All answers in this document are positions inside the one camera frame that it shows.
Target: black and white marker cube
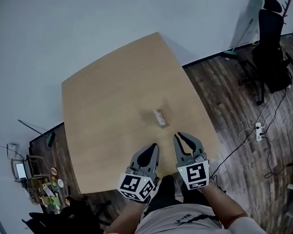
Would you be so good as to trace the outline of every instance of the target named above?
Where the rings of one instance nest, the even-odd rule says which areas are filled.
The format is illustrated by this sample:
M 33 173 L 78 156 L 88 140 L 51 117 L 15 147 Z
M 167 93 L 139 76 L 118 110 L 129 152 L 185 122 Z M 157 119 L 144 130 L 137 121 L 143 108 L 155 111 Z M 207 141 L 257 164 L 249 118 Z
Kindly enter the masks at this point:
M 149 177 L 122 174 L 117 190 L 129 199 L 145 201 L 154 188 L 155 185 Z
M 209 161 L 204 160 L 188 166 L 178 167 L 188 190 L 198 189 L 209 184 Z

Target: table top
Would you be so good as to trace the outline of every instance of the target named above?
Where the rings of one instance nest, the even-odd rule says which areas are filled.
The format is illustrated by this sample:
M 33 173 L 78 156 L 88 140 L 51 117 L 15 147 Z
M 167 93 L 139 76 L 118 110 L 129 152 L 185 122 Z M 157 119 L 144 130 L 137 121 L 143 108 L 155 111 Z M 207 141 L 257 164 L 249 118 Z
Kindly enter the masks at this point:
M 208 159 L 220 153 L 199 96 L 159 33 L 68 78 L 62 83 L 62 100 L 69 153 L 83 194 L 116 189 L 132 155 L 154 142 L 160 147 L 158 176 L 176 172 L 177 132 L 200 139 Z M 154 109 L 163 112 L 168 127 L 158 126 Z

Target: white t-shirt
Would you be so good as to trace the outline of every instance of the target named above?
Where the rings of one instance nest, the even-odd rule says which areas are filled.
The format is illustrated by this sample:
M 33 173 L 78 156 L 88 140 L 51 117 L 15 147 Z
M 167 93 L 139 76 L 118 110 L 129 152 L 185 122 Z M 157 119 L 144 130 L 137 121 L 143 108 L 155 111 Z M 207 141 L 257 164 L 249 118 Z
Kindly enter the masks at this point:
M 214 220 L 211 207 L 198 204 L 168 206 L 149 213 L 139 224 L 136 234 L 266 234 L 249 217 L 235 220 L 228 230 Z

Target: small monitor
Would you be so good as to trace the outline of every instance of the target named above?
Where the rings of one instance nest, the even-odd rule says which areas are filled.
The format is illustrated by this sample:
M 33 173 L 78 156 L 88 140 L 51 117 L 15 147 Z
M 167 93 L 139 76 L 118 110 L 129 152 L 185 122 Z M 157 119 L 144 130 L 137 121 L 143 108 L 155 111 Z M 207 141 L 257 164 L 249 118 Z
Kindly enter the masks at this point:
M 23 163 L 16 164 L 16 170 L 18 172 L 19 179 L 27 179 Z

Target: wooden floor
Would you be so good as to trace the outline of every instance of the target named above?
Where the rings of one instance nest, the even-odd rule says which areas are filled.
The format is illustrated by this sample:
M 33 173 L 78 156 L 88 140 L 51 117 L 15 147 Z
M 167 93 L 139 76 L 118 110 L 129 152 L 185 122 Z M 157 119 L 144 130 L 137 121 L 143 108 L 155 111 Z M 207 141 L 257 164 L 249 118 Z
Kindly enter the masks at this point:
M 281 38 L 284 52 L 293 58 L 293 36 Z M 251 60 L 253 47 L 238 50 L 241 59 Z M 250 75 L 250 68 L 242 66 L 237 60 L 226 60 L 216 57 L 188 67 L 185 72 L 200 96 L 217 132 L 222 147 L 218 160 L 213 160 L 210 170 L 214 171 L 218 164 L 227 157 L 239 144 L 238 135 L 246 128 L 253 128 L 264 108 L 257 106 L 259 89 L 255 84 L 238 86 L 238 81 Z M 265 118 L 274 113 L 284 95 L 276 92 L 259 121 L 263 124 Z M 265 102 L 271 94 L 267 93 Z M 287 90 L 277 118 L 280 123 L 293 111 L 293 84 Z M 80 195 L 69 158 L 64 126 L 55 130 L 56 139 L 51 149 L 45 147 L 44 137 L 33 142 L 32 152 L 45 157 L 49 167 L 55 166 L 65 184 L 70 185 L 73 197 Z M 244 140 L 245 131 L 241 134 Z M 269 162 L 277 173 L 280 169 L 293 162 L 293 114 L 282 127 L 274 122 L 266 137 L 271 144 Z M 288 183 L 293 184 L 293 166 L 286 167 L 278 176 L 264 178 L 269 172 L 267 167 L 268 143 L 264 139 L 254 142 L 254 135 L 249 137 L 250 144 L 243 145 L 217 171 L 218 185 L 227 191 L 256 220 L 267 233 L 292 233 L 293 220 L 286 216 L 286 211 L 293 212 L 293 192 L 287 191 Z M 67 194 L 60 190 L 61 200 Z M 112 205 L 102 214 L 101 219 L 113 221 L 126 205 L 126 200 L 116 191 L 87 194 L 88 202 L 95 211 L 96 204 L 111 200 Z

